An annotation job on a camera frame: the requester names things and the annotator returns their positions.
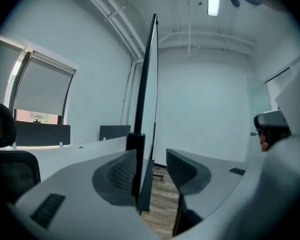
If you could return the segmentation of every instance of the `ceiling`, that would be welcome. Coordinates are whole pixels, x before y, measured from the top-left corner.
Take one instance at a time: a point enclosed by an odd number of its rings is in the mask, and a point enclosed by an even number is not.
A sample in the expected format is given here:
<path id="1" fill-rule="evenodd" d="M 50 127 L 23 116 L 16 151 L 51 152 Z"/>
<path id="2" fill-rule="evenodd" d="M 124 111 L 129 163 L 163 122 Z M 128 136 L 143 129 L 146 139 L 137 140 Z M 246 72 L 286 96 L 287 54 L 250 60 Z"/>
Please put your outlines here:
<path id="1" fill-rule="evenodd" d="M 207 14 L 207 0 L 115 0 L 136 29 L 144 44 L 153 14 L 158 15 L 159 48 L 216 47 L 249 56 L 258 53 L 264 33 L 291 27 L 288 13 L 252 6 L 240 0 L 235 8 L 229 0 L 220 0 L 218 16 Z"/>

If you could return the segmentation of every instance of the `roller shade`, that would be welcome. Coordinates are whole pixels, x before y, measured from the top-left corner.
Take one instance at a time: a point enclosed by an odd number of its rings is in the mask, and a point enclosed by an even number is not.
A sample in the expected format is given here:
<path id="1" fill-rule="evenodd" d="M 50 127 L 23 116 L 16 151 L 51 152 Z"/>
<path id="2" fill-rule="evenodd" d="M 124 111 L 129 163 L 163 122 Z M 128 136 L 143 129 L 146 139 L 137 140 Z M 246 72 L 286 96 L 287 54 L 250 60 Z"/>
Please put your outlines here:
<path id="1" fill-rule="evenodd" d="M 6 88 L 12 70 L 22 52 L 22 49 L 0 41 L 0 103 L 4 103 Z"/>
<path id="2" fill-rule="evenodd" d="M 20 81 L 14 109 L 62 115 L 72 76 L 32 57 Z"/>

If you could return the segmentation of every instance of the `white door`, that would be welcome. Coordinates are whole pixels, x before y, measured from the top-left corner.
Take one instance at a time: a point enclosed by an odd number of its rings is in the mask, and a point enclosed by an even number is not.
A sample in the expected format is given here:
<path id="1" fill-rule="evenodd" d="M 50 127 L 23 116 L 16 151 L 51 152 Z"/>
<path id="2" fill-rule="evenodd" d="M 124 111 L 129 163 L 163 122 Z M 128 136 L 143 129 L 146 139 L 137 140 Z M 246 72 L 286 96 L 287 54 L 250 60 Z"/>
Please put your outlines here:
<path id="1" fill-rule="evenodd" d="M 253 157 L 262 156 L 259 136 L 254 124 L 254 118 L 260 113 L 271 111 L 270 96 L 267 84 L 256 78 L 247 78 L 247 91 L 251 107 L 251 133 L 247 161 Z"/>

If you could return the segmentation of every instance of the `office chair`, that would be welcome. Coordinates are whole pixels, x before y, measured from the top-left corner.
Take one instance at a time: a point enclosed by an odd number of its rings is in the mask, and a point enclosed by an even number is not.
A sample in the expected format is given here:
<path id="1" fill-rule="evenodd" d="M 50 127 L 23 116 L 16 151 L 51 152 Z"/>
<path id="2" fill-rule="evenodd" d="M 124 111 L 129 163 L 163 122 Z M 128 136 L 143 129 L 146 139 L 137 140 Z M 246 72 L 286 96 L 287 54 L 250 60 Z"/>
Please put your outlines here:
<path id="1" fill-rule="evenodd" d="M 0 104 L 0 148 L 11 146 L 17 136 L 14 118 Z M 21 195 L 40 183 L 37 158 L 22 150 L 0 150 L 0 197 L 14 203 Z"/>

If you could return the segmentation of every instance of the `wood plank floor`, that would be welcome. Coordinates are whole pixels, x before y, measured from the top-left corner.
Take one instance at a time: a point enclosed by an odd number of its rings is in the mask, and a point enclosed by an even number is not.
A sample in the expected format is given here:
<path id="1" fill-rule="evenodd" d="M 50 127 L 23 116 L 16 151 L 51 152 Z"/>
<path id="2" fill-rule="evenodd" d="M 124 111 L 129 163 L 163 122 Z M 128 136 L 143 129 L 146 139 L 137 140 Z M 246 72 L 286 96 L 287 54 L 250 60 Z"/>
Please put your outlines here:
<path id="1" fill-rule="evenodd" d="M 141 217 L 163 240 L 172 237 L 172 230 L 178 210 L 179 193 L 166 169 L 154 167 L 153 174 L 164 175 L 153 177 L 150 212 L 143 212 Z"/>

